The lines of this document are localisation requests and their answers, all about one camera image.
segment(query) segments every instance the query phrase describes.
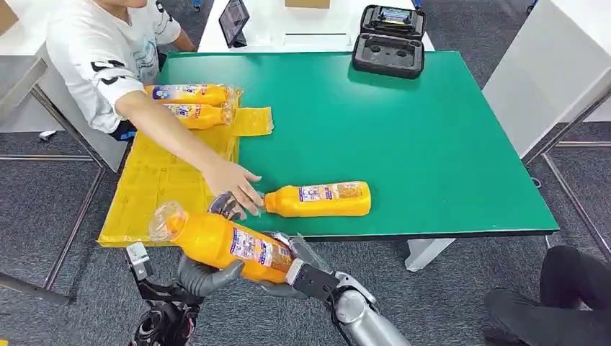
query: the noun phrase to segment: robotic arm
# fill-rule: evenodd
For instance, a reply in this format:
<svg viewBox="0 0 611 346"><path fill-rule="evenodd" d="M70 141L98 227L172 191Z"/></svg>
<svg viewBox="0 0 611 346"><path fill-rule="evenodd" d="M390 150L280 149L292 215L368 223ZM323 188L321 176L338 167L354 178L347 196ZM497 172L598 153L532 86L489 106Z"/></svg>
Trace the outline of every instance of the robotic arm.
<svg viewBox="0 0 611 346"><path fill-rule="evenodd" d="M345 272L332 272L300 237L285 242L301 254L293 261L286 281L305 297L321 301L331 315L331 322L349 346L348 334L358 346L411 346L411 343L375 307L377 299L361 283ZM313 258L312 262L304 261ZM269 294L274 289L267 286Z"/></svg>
<svg viewBox="0 0 611 346"><path fill-rule="evenodd" d="M231 195L219 196L210 212L239 217ZM286 284L261 282L271 296L315 298L329 310L331 321L349 346L411 346L375 307L376 298L345 272L333 271L301 237L274 234L297 257L286 275ZM203 296L235 280L244 263L235 261L218 271L188 257L181 258L179 282L170 286L148 281L152 274L142 243L127 248L130 269L142 298L151 307L141 319L130 346L183 346L196 325Z"/></svg>

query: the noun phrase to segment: sleeve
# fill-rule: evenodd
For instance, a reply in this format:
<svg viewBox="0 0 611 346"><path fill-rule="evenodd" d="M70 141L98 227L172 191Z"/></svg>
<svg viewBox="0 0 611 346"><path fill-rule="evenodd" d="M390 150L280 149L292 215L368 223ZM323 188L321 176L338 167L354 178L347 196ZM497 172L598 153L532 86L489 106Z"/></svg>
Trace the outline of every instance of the sleeve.
<svg viewBox="0 0 611 346"><path fill-rule="evenodd" d="M72 40L68 58L83 79L90 81L114 108L124 95L144 92L143 84L129 68L112 40L104 35L87 35Z"/></svg>
<svg viewBox="0 0 611 346"><path fill-rule="evenodd" d="M180 24L164 9L159 0L149 0L149 6L153 5L153 1L151 16L153 16L153 30L157 44L168 45L180 35Z"/></svg>

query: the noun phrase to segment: metal rod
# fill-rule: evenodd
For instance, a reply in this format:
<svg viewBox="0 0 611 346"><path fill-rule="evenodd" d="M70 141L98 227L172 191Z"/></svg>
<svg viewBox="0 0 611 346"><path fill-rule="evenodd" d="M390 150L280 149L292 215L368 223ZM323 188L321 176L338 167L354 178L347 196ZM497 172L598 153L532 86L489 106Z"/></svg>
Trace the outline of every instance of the metal rod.
<svg viewBox="0 0 611 346"><path fill-rule="evenodd" d="M85 214L87 212L87 209L89 208L89 204L91 204L94 194L99 186L99 183L102 180L102 176L104 176L104 168L100 167L100 169L98 169L97 171L94 181L92 182L92 185L89 187L89 191L87 192L87 195L85 196L83 203L81 204L81 210L79 211L79 215L76 217L76 222L74 226L72 227L72 231L68 235L68 238L66 238L66 242L63 245L61 253L59 254L58 258L55 260L55 263L53 263L53 267L51 268L51 271L49 272L49 274L47 275L45 279L45 284L43 286L45 289L50 289L51 286L53 286L55 279L57 278L58 272L61 266L63 265L63 261L66 260L68 251L70 250L70 247L72 246L72 243L74 242L74 238L76 237L76 234L79 232L81 223L83 222L83 219L85 218Z"/></svg>
<svg viewBox="0 0 611 346"><path fill-rule="evenodd" d="M556 144L556 148L608 148L611 142L576 142L561 141Z"/></svg>
<svg viewBox="0 0 611 346"><path fill-rule="evenodd" d="M0 154L0 161L88 161L93 159L89 155L20 155Z"/></svg>
<svg viewBox="0 0 611 346"><path fill-rule="evenodd" d="M106 168L107 165L101 160L95 150L87 143L87 140L80 134L80 132L66 119L66 117L61 113L61 111L53 104L53 101L49 99L47 94L38 86L38 84L34 85L32 90L30 90L30 94L38 101L40 104L51 114L53 119L59 123L63 127L72 138L74 138L85 151L90 155L90 157L98 164L98 166Z"/></svg>
<svg viewBox="0 0 611 346"><path fill-rule="evenodd" d="M552 170L552 173L556 176L558 182L560 182L560 187L566 193L571 203L573 203L575 209L577 209L577 213L579 214L579 217L583 220L583 222L586 224L590 236L593 238L594 242L596 242L598 248L605 256L607 261L611 262L611 249L609 248L609 245L605 241L605 238L602 237L602 235L592 222L591 218L588 216L588 213L585 211L584 207L579 202L579 199L577 198L571 187L568 185L568 182L564 179L564 176L552 160L551 156L544 153L541 154L541 157L543 157L545 162L548 164L548 166Z"/></svg>
<svg viewBox="0 0 611 346"><path fill-rule="evenodd" d="M36 286L31 283L26 283L23 280L13 278L12 276L6 275L2 272L0 272L0 286L4 286L6 288L16 290L17 292L29 294L36 298L44 299L46 301L50 301L52 303L57 303L60 305L65 305L70 301L67 296L62 296L59 293L55 293L51 290L46 290L40 286Z"/></svg>
<svg viewBox="0 0 611 346"><path fill-rule="evenodd" d="M599 95L593 103L591 103L586 109L584 109L577 117L571 120L567 126L562 128L552 139L549 140L535 155L533 155L528 161L526 161L526 166L528 166L533 160L539 157L539 155L547 153L550 151L558 142L566 135L570 130L572 130L575 125L579 124L582 120L589 117L600 105L605 103L607 99L611 97L611 85L609 85L602 93Z"/></svg>

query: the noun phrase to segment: tablet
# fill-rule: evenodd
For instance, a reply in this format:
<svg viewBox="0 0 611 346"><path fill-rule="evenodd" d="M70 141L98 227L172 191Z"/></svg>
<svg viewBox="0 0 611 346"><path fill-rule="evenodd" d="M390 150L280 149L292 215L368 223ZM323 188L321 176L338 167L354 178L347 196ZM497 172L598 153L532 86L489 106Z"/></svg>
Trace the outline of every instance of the tablet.
<svg viewBox="0 0 611 346"><path fill-rule="evenodd" d="M223 31L228 48L244 47L246 45L242 29L249 19L250 15L242 0L229 0L218 19L218 24L220 24L220 29Z"/></svg>

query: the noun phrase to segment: table leg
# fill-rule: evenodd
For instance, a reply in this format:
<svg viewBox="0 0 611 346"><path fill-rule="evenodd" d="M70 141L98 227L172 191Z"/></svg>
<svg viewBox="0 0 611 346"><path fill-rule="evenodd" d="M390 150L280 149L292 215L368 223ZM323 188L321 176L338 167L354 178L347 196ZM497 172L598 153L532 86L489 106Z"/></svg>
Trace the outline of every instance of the table leg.
<svg viewBox="0 0 611 346"><path fill-rule="evenodd" d="M65 305L70 299L67 296L62 296L59 293L55 293L51 290L44 289L40 286L26 283L23 280L13 278L12 276L3 274L0 272L0 286L16 290L17 292L29 294L36 298L50 301L52 303Z"/></svg>
<svg viewBox="0 0 611 346"><path fill-rule="evenodd" d="M408 240L411 254L405 260L405 268L410 272L417 272L426 267L455 240L454 238Z"/></svg>
<svg viewBox="0 0 611 346"><path fill-rule="evenodd" d="M611 142L608 141L562 141L562 138L573 128L575 128L579 123L586 120L595 110L597 110L601 105L603 105L607 100L611 99L611 85L609 85L590 105L585 107L579 115L577 115L568 125L562 128L555 136L553 136L549 142L547 142L539 151L537 151L533 156L530 157L525 163L525 166L531 164L534 160L539 157L542 157L544 162L550 167L554 177L560 183L560 187L569 198L580 219L586 225L590 236L593 238L594 242L598 246L601 253L605 256L607 261L611 262L611 247L605 240L605 238L598 231L596 225L589 217L588 213L584 209L583 205L575 195L575 192L568 185L566 179L560 172L560 169L556 166L556 163L550 156L550 151L554 148L608 148L611 146ZM549 239L545 238L545 245L549 248L550 243Z"/></svg>
<svg viewBox="0 0 611 346"><path fill-rule="evenodd" d="M51 291L51 287L55 283L57 279L57 275L59 270L61 269L66 257L68 256L68 251L70 251L70 247L74 243L74 239L81 228L81 224L85 218L87 209L89 209L89 205L91 204L95 192L99 186L99 183L102 181L102 177L106 172L107 165L104 161L98 156L97 152L87 143L86 139L78 132L78 130L66 119L66 117L62 114L62 112L53 104L51 99L45 94L45 92L38 86L34 85L34 87L30 90L30 94L49 112L49 114L64 128L64 130L77 142L79 143L83 149L87 152L88 155L0 155L0 161L3 160L25 160L25 161L93 161L97 164L98 170L95 175L95 178L92 184L89 186L89 190L81 204L81 208L79 210L79 214L76 217L76 221L66 237L66 241L62 247L60 254L57 259L53 263L51 270L47 274L45 278L45 282L43 286L33 285L31 283L27 283L23 280L14 278L10 275L6 275L0 272L0 285L6 288L11 288L18 292L30 294L37 298L44 299L46 301L50 301L58 304L66 304L69 302L68 296L63 296L59 293Z"/></svg>

